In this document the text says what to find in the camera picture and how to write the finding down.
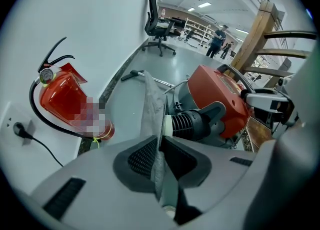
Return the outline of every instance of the office chair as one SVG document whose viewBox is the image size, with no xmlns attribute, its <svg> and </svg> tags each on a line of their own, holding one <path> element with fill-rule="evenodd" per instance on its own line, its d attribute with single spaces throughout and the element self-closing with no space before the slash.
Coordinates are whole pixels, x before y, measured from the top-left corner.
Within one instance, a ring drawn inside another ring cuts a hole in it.
<svg viewBox="0 0 320 230">
<path fill-rule="evenodd" d="M 170 30 L 175 23 L 181 24 L 182 21 L 165 18 L 165 20 L 170 21 L 167 28 L 157 27 L 158 23 L 158 10 L 157 10 L 157 0 L 149 0 L 150 13 L 148 12 L 148 21 L 145 25 L 145 32 L 148 36 L 155 36 L 156 39 L 159 39 L 158 42 L 149 42 L 148 45 L 145 45 L 142 50 L 145 51 L 146 47 L 158 47 L 160 49 L 160 56 L 164 54 L 162 52 L 162 47 L 173 51 L 173 54 L 176 54 L 176 51 L 168 47 L 167 45 L 162 44 L 162 40 L 166 41 L 167 36 L 177 37 L 180 36 L 179 32 L 171 33 Z"/>
</svg>

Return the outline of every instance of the fire extinguisher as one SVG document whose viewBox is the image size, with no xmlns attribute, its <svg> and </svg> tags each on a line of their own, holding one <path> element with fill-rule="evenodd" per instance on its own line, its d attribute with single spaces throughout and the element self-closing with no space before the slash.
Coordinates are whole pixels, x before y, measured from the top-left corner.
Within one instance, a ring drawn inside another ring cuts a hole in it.
<svg viewBox="0 0 320 230">
<path fill-rule="evenodd" d="M 99 108 L 96 108 L 96 106 L 99 106 L 98 103 L 88 101 L 86 94 L 80 87 L 80 83 L 85 83 L 87 81 L 70 63 L 60 67 L 61 70 L 57 73 L 53 73 L 50 69 L 51 66 L 65 58 L 75 59 L 72 55 L 65 55 L 50 63 L 48 62 L 48 59 L 55 48 L 66 38 L 67 37 L 62 38 L 55 44 L 38 68 L 39 76 L 33 81 L 29 91 L 31 107 L 41 121 L 58 131 L 90 139 L 95 142 L 100 141 L 100 139 L 108 140 L 115 132 L 114 125 L 110 120 L 101 120 L 99 118 Z M 43 84 L 39 93 L 40 105 L 55 117 L 68 125 L 73 126 L 77 132 L 53 124 L 37 109 L 34 100 L 34 92 L 36 86 L 40 83 Z M 103 126 L 95 126 L 94 122 L 103 122 Z"/>
</svg>

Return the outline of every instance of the red machine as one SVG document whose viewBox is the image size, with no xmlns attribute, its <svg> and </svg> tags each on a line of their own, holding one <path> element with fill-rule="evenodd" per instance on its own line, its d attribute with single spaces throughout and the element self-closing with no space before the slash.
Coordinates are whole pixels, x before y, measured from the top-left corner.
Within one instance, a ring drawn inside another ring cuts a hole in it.
<svg viewBox="0 0 320 230">
<path fill-rule="evenodd" d="M 232 78 L 219 69 L 200 65 L 189 78 L 187 85 L 199 109 L 216 101 L 224 104 L 226 113 L 221 121 L 225 128 L 220 134 L 221 137 L 232 137 L 246 126 L 250 113 L 240 97 L 241 89 Z"/>
<path fill-rule="evenodd" d="M 52 65 L 64 58 L 74 58 L 73 56 L 62 56 L 48 63 L 49 56 L 64 39 L 65 38 L 61 39 L 52 48 L 38 69 L 39 81 L 35 81 L 30 88 L 29 98 L 31 107 L 44 123 L 59 131 L 79 137 L 89 137 L 94 140 L 108 140 L 115 132 L 114 125 L 108 119 L 101 119 L 104 118 L 105 115 L 100 113 L 99 103 L 93 103 L 93 100 L 88 98 L 81 89 L 80 84 L 86 83 L 87 81 L 70 63 L 60 67 L 61 70 L 57 73 L 53 73 L 53 71 L 49 69 Z M 44 84 L 39 94 L 40 105 L 55 117 L 73 126 L 76 133 L 60 128 L 49 122 L 36 108 L 34 90 L 39 82 Z"/>
</svg>

